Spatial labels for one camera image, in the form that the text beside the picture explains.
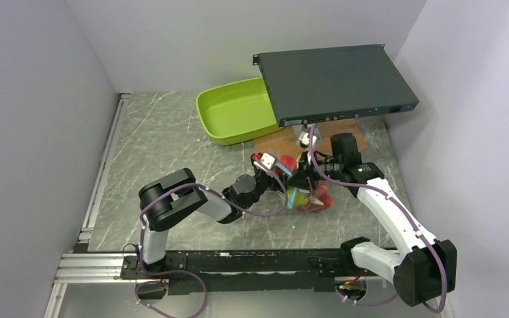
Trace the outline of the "lime green plastic tub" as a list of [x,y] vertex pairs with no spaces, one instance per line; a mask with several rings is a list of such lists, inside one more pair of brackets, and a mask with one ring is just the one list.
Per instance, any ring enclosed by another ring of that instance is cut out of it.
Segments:
[[261,77],[201,92],[196,97],[196,110],[207,135],[221,146],[246,142],[281,129]]

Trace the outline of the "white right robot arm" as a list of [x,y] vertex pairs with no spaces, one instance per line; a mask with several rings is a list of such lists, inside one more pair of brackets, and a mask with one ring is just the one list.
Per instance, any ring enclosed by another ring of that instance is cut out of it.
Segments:
[[298,137],[297,144],[304,152],[288,185],[313,190],[320,181],[329,181],[347,188],[376,217],[397,249],[386,250],[365,237],[345,241],[339,249],[341,271],[347,275],[371,271],[390,282],[405,304],[423,304],[441,313],[448,293],[455,289],[456,246],[450,240],[439,240],[417,221],[379,167],[362,161],[351,133],[330,138],[330,155],[316,151],[316,141],[312,132]]

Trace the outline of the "red fake lychee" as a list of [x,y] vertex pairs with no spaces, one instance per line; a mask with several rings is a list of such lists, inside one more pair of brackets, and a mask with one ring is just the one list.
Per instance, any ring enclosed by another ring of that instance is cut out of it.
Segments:
[[320,182],[317,189],[297,201],[295,210],[308,213],[321,213],[334,205],[334,198],[329,194],[329,184]]

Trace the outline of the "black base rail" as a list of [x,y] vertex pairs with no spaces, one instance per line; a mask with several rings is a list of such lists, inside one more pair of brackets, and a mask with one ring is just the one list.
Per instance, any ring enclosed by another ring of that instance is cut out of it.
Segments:
[[200,292],[312,290],[334,292],[360,280],[338,248],[278,250],[169,250],[159,265],[141,269],[137,256],[123,255],[120,277],[134,282],[162,280],[169,295]]

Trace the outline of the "wooden board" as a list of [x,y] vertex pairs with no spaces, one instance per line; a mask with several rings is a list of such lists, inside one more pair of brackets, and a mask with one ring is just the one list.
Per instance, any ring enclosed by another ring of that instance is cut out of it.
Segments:
[[[321,140],[317,142],[315,149],[324,154],[332,154],[330,137],[339,133],[351,133],[357,140],[358,150],[362,152],[368,148],[363,132],[354,119],[331,121],[317,125]],[[289,155],[297,158],[303,151],[296,145],[299,133],[293,127],[286,127],[272,134],[254,139],[254,147],[257,152],[271,152],[276,156]]]

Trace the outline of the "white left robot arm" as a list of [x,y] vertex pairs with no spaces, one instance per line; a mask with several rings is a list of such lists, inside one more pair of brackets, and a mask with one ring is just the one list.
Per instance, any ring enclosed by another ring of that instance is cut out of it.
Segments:
[[287,194],[286,182],[295,172],[289,156],[275,157],[257,152],[251,156],[254,173],[243,174],[218,192],[199,184],[189,168],[182,168],[144,185],[138,193],[142,229],[137,246],[138,270],[147,278],[159,276],[165,268],[166,243],[170,229],[192,213],[229,224],[243,215],[266,191]]

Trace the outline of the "red fake apple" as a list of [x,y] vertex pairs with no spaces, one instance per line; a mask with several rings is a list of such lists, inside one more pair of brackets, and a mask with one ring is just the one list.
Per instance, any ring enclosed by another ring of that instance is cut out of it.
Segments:
[[287,154],[280,155],[278,157],[278,162],[291,174],[294,174],[298,169],[298,161],[290,155]]

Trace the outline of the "aluminium frame rail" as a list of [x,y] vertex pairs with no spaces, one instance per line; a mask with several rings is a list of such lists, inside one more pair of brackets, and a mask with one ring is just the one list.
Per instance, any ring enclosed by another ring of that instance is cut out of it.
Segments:
[[63,254],[60,259],[45,317],[60,315],[64,296],[70,284],[106,284],[121,281],[119,274],[123,263],[122,253],[89,252],[88,246],[95,230],[101,200],[107,185],[107,177],[130,98],[130,93],[119,95],[82,227],[73,251]]

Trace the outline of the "clear zip top bag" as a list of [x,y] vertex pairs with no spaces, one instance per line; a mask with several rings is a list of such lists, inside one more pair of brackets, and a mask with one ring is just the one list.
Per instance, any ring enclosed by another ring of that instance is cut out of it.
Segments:
[[282,178],[286,194],[278,188],[282,202],[288,210],[321,213],[334,206],[335,200],[329,192],[329,182],[311,179],[304,167],[308,155],[302,152],[294,157],[288,154],[270,155],[275,159],[274,172]]

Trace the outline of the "metal stand base plate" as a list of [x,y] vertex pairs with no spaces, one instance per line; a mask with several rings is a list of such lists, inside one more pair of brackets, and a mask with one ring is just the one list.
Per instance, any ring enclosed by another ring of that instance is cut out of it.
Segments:
[[319,142],[322,139],[322,137],[318,129],[317,123],[292,126],[293,132],[296,135],[297,145],[300,145],[302,138],[310,132],[311,128],[313,128],[313,135],[316,137],[316,142]]

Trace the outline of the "dark grey rack device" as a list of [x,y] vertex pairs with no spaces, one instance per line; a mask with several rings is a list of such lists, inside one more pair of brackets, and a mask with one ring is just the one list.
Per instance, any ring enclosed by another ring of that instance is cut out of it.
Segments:
[[413,111],[419,99],[382,44],[253,55],[278,126]]

